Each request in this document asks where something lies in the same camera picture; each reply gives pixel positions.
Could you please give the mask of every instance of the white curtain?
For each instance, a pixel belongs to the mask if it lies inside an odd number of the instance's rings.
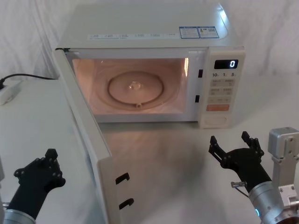
[[[113,2],[148,2],[114,0]],[[1,0],[0,77],[29,73],[57,77],[51,51],[78,4],[108,0]],[[298,0],[164,0],[220,2],[246,51],[245,74],[299,74]]]

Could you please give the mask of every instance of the microwave top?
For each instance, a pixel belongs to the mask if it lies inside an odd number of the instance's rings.
[[[58,48],[242,46],[220,4],[78,6]]]

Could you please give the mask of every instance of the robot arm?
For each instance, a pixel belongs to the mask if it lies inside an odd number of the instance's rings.
[[[249,148],[225,153],[212,136],[209,153],[223,168],[238,174],[263,224],[299,224],[299,200],[294,187],[299,131],[290,127],[271,130],[268,151],[273,155],[273,181],[260,164],[264,152],[258,139],[250,138],[247,132],[243,132],[242,139]]]
[[[7,209],[4,218],[1,209],[3,224],[36,223],[36,217],[47,194],[65,184],[57,157],[55,149],[48,149],[45,157],[37,158],[26,167],[15,171],[14,176],[19,179],[20,186],[12,201],[5,205]]]

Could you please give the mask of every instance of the blue led light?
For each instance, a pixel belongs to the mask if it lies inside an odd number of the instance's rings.
[[[260,212],[256,209],[257,216],[260,217]]]

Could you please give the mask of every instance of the black cable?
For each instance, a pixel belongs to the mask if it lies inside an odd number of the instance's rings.
[[[4,81],[8,78],[15,77],[15,76],[28,76],[28,77],[33,77],[33,78],[41,78],[41,79],[47,79],[47,80],[55,80],[54,78],[47,78],[47,77],[42,77],[42,76],[35,76],[35,75],[29,75],[29,74],[12,74],[9,76],[5,76],[4,78],[0,79],[0,90],[4,88]]]
[[[235,188],[237,191],[239,191],[241,194],[243,194],[245,197],[248,197],[248,195],[246,195],[243,191],[241,191],[240,189],[238,188]]]

